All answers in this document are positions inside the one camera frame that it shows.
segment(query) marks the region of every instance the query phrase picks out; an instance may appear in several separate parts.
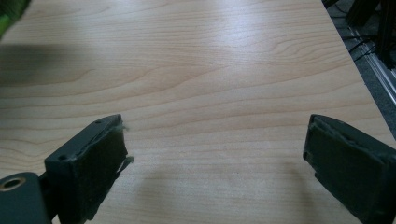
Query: wooden table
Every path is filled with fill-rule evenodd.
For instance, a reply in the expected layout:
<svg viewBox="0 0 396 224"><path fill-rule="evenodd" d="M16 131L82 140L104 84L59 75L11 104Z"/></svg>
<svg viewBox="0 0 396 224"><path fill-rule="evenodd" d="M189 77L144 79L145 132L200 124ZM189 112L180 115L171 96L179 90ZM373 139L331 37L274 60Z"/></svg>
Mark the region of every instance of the wooden table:
<svg viewBox="0 0 396 224"><path fill-rule="evenodd" d="M396 146L319 0L35 0L0 106L0 176L122 114L135 163L92 223L359 223L302 159L309 116Z"/></svg>

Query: screw hole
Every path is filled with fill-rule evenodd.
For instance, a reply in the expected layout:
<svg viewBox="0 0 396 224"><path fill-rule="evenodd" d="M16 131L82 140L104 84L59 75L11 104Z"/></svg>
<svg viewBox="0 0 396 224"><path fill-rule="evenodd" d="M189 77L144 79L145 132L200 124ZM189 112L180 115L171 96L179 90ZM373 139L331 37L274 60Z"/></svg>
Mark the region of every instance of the screw hole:
<svg viewBox="0 0 396 224"><path fill-rule="evenodd" d="M64 161L66 159L67 159L67 157L65 155L62 155L62 156L58 157L58 160L60 160L60 161Z"/></svg>
<svg viewBox="0 0 396 224"><path fill-rule="evenodd" d="M15 177L15 178L9 179L8 181L6 181L2 185L0 185L0 191L13 190L13 189L19 187L20 185L22 185L25 181L26 181L26 179L23 177Z"/></svg>

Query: green object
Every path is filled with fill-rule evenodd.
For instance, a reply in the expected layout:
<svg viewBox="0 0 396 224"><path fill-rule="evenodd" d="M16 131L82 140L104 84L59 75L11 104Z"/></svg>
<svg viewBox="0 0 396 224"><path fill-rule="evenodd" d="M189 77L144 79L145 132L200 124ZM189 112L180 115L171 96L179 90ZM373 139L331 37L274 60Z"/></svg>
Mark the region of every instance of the green object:
<svg viewBox="0 0 396 224"><path fill-rule="evenodd" d="M31 0L0 0L0 37L23 15Z"/></svg>

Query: wood grain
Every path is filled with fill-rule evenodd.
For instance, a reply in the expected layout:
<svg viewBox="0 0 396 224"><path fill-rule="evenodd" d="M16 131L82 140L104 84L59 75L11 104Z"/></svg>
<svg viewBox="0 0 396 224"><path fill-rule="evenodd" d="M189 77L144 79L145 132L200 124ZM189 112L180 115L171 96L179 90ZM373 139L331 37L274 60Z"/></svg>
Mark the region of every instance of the wood grain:
<svg viewBox="0 0 396 224"><path fill-rule="evenodd" d="M0 176L121 113L135 163L92 223L359 223L309 116L395 147L319 0L37 0L0 45Z"/></svg>

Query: light wood surface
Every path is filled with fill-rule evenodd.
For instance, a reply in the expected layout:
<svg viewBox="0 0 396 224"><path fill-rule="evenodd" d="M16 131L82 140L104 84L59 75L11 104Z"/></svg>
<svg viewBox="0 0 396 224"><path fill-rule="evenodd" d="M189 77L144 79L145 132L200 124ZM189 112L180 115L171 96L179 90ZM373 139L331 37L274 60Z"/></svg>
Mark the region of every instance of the light wood surface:
<svg viewBox="0 0 396 224"><path fill-rule="evenodd" d="M33 1L0 44L0 176L116 113L135 163L91 223L357 224L309 116L396 146L319 0Z"/></svg>

